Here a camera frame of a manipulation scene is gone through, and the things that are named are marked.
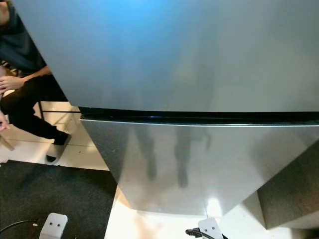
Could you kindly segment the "person's left hand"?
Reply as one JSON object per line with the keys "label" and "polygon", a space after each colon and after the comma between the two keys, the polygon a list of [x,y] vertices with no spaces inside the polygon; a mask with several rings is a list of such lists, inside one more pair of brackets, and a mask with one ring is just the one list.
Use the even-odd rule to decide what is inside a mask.
{"label": "person's left hand", "polygon": [[25,79],[12,76],[0,77],[0,94],[6,91],[16,90],[21,88],[25,83]]}

